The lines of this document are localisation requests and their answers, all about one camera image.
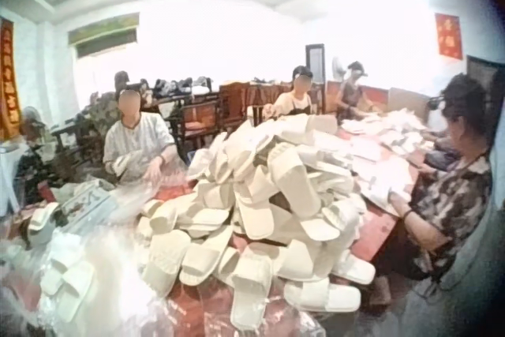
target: wall decoration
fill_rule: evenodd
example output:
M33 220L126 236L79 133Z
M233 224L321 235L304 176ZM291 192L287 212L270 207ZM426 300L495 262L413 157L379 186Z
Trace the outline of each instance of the wall decoration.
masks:
M0 23L0 140L4 141L19 135L21 109L14 75L14 24L3 17Z
M459 17L435 13L435 20L440 54L463 60Z
M127 15L111 17L74 29L69 32L69 45L76 45L89 41L90 39L97 39L98 37L106 36L111 33L135 29L139 26L139 19L140 14L138 12L129 13Z

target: black cap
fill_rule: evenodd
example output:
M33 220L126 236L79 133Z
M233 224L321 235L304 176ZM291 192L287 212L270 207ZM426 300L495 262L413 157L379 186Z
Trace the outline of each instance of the black cap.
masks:
M293 81L298 78L300 75L303 75L305 77L309 77L312 79L313 74L312 71L309 70L307 66L297 66L293 70Z
M363 65L361 64L361 62L354 61L349 66L347 66L347 69L349 69L349 70L359 70L359 71L361 71L363 73L362 74L363 77L367 77L368 76L368 74L365 73L365 68L363 67Z

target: white wall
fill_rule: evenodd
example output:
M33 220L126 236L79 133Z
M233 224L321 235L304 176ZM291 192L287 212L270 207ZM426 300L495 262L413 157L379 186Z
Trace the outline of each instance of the white wall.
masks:
M55 57L65 70L58 80L65 88L64 94L60 92L65 97L60 102L60 120L73 116L78 109L76 100L81 106L86 104L95 90L87 88L81 69L75 80L69 75L69 68L76 67L76 63L68 63L73 58L72 48L63 43L66 33L136 11L140 12L137 59L126 60L120 68L129 73L131 80L143 77L152 85L157 78L198 76L211 77L215 83L254 77L289 80L293 68L305 61L301 23L254 2L145 0L108 7L56 26L61 43ZM113 76L104 84L103 92L110 91Z
M434 13L460 17L463 54L505 62L505 39L488 0L312 0L325 16L305 23L306 43L325 43L331 60L360 61L362 83L435 95L466 62L438 53Z
M14 23L14 69L21 109L35 107L44 122L51 123L45 81L41 78L37 25L0 7L0 16Z

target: red poster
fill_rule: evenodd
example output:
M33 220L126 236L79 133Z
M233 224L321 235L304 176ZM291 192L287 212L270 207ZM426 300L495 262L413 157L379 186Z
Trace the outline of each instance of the red poster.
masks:
M0 140L8 140L19 134L21 109L14 75L14 25L12 21L4 18L0 18L0 23L0 90L2 92Z
M435 20L440 54L463 60L459 17L435 13Z

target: dark hair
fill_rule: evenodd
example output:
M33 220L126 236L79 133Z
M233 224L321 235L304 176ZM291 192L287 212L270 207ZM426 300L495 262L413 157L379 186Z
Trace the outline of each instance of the dark hair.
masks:
M475 133L486 134L486 92L479 82L465 74L456 75L442 96L445 118L454 122L462 117Z

